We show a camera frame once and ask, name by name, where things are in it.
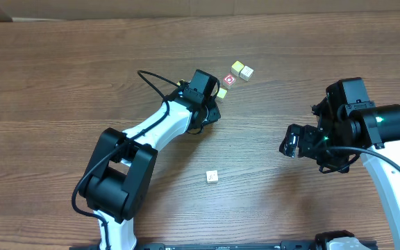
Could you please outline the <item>white block yellow S side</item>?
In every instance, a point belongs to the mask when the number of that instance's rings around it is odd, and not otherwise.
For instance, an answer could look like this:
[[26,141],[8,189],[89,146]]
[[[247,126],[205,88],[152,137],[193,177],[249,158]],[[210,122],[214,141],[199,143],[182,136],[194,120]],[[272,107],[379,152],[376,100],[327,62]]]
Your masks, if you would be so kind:
[[212,171],[207,171],[206,172],[206,181],[207,183],[216,183],[218,182],[218,171],[217,170],[212,170]]

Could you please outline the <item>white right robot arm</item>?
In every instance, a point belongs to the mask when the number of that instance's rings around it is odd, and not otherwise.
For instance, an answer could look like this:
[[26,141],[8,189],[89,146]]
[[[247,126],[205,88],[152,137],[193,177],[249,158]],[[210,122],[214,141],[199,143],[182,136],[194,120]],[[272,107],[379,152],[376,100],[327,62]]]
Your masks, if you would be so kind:
[[315,160],[323,174],[346,174],[361,160],[400,249],[400,105],[377,106],[356,77],[329,85],[312,113],[317,125],[289,125],[279,151]]

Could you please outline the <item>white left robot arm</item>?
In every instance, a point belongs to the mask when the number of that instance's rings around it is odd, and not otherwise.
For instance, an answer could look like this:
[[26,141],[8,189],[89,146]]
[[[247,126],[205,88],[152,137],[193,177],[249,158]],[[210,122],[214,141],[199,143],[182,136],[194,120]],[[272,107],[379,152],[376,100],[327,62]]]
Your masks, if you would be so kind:
[[118,131],[107,128],[71,197],[75,212],[99,223],[101,238],[91,249],[136,249],[133,218],[142,206],[161,151],[175,137],[197,135],[221,115],[220,81],[198,69],[168,95],[158,91],[160,108],[142,123]]

